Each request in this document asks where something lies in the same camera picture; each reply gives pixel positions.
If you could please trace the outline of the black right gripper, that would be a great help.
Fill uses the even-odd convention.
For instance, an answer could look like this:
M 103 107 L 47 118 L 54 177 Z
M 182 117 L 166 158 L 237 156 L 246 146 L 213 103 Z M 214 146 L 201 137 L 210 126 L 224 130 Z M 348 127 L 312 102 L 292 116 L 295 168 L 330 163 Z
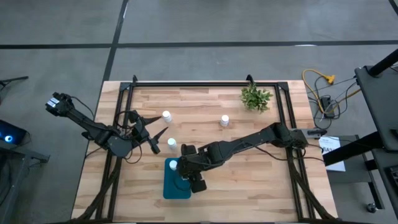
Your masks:
M 204 150 L 197 152 L 194 145 L 182 144 L 181 156 L 177 160 L 176 182 L 186 184 L 188 180 L 192 193 L 202 192 L 207 186 L 201 172 L 214 167 Z

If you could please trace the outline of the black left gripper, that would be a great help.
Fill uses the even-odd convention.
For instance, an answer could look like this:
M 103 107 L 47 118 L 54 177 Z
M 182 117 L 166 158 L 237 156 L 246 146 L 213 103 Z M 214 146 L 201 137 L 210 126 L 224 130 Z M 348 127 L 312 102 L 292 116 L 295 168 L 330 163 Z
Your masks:
M 143 118 L 138 114 L 136 110 L 127 112 L 128 119 L 131 123 L 135 123 L 135 125 L 131 128 L 131 134 L 129 137 L 132 137 L 140 146 L 143 142 L 147 141 L 150 145 L 150 148 L 154 154 L 158 154 L 160 152 L 157 144 L 159 143 L 159 139 L 163 133 L 166 132 L 168 127 L 161 130 L 158 134 L 156 134 L 153 138 L 150 137 L 148 130 L 146 130 L 146 125 L 151 124 L 161 118 L 161 116 L 153 117 L 153 118 Z

